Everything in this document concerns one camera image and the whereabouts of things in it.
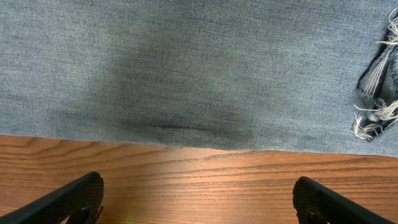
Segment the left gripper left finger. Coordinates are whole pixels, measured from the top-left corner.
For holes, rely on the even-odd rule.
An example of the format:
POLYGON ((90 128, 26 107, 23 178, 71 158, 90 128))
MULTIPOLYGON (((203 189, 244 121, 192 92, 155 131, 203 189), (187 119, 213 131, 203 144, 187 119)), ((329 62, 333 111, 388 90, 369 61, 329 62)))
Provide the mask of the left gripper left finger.
POLYGON ((1 217, 7 224, 95 224, 102 212, 104 180, 89 172, 1 217))

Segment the light blue denim jeans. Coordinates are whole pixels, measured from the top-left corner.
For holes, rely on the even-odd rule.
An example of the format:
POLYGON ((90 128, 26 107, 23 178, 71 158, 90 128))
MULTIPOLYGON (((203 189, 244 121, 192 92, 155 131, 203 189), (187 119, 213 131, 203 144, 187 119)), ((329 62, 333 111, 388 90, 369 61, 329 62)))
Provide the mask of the light blue denim jeans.
POLYGON ((396 1, 2 1, 1 133, 397 155, 352 133, 396 1))

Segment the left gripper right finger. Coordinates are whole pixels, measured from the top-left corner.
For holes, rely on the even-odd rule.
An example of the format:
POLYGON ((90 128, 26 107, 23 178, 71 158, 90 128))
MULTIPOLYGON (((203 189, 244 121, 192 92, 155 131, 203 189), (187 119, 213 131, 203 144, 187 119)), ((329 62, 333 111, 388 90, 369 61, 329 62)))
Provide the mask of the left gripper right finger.
POLYGON ((300 224, 393 224, 308 177, 296 181, 292 194, 300 224))

